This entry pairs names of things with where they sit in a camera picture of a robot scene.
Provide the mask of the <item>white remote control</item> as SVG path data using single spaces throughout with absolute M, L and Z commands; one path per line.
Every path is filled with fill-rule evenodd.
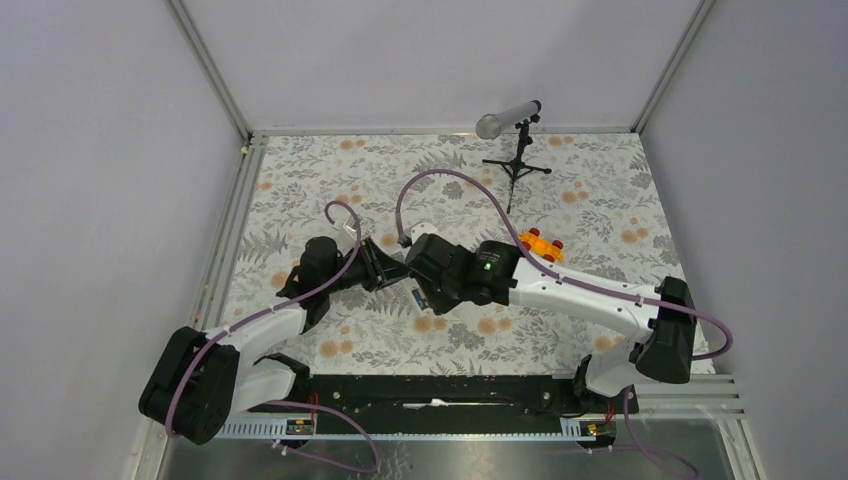
M 419 288 L 412 288 L 410 290 L 410 295 L 419 310 L 426 310 L 429 307 L 426 296 Z

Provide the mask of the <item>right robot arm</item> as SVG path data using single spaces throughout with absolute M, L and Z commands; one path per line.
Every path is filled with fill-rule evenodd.
M 625 387 L 686 384 L 691 377 L 697 320 L 687 283 L 667 277 L 659 286 L 634 285 L 569 270 L 485 241 L 475 251 L 425 233 L 405 258 L 430 309 L 442 315 L 463 303 L 498 304 L 561 313 L 591 321 L 623 341 L 581 361 L 573 396 L 597 412 Z

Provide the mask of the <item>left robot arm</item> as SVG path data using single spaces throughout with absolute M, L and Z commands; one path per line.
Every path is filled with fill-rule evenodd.
M 316 326 L 332 294 L 379 291 L 408 273 L 369 238 L 347 253 L 330 237 L 310 239 L 277 293 L 279 304 L 232 325 L 182 327 L 171 335 L 140 395 L 139 413 L 202 445 L 233 414 L 269 401 L 288 411 L 301 409 L 310 397 L 308 367 L 270 348 Z

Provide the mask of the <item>orange toy car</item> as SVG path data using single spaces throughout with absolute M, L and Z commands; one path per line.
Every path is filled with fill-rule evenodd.
M 559 239 L 546 240 L 542 237 L 541 231 L 536 227 L 521 233 L 519 240 L 528 251 L 535 253 L 546 261 L 557 263 L 564 260 L 564 243 Z

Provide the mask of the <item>black tripod mic stand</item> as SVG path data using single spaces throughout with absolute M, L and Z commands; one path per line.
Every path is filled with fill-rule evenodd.
M 500 166 L 504 172 L 508 175 L 510 181 L 510 190 L 509 190 L 509 198 L 506 208 L 506 213 L 511 213 L 511 208 L 514 199 L 515 186 L 519 179 L 535 172 L 539 172 L 545 175 L 549 175 L 552 173 L 551 168 L 543 168 L 537 167 L 527 164 L 523 160 L 523 154 L 527 146 L 533 143 L 533 138 L 530 136 L 530 126 L 532 124 L 538 123 L 540 121 L 539 114 L 533 114 L 527 119 L 522 120 L 519 123 L 515 124 L 515 128 L 518 130 L 518 142 L 516 147 L 516 154 L 514 158 L 510 161 L 499 161 L 499 160 L 489 160 L 484 159 L 482 161 L 483 164 L 487 165 L 498 165 Z

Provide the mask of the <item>silver microphone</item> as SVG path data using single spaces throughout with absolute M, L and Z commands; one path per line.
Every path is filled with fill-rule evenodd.
M 487 113 L 477 121 L 475 134 L 483 140 L 494 140 L 510 126 L 525 120 L 537 122 L 541 109 L 542 103 L 539 100 L 531 100 L 499 113 Z

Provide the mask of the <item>floral table mat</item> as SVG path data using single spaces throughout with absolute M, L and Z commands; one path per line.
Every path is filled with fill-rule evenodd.
M 536 172 L 516 183 L 498 166 L 516 139 L 470 135 L 276 136 L 263 162 L 220 320 L 236 322 L 275 302 L 310 238 L 331 235 L 325 217 L 348 209 L 388 254 L 399 256 L 394 213 L 434 225 L 474 248 L 508 241 L 496 208 L 520 232 L 564 246 L 563 265 L 622 283 L 655 285 L 683 274 L 639 138 L 634 134 L 534 136 L 524 154 Z M 421 311 L 401 284 L 335 294 L 308 333 L 276 350 L 318 374 L 571 373 L 622 335 L 537 308 L 465 304 Z

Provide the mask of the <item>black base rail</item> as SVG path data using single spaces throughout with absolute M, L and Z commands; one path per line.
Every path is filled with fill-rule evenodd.
M 636 413 L 635 393 L 608 398 L 556 375 L 315 375 L 290 401 L 320 406 L 320 434 L 554 434 L 564 420 Z

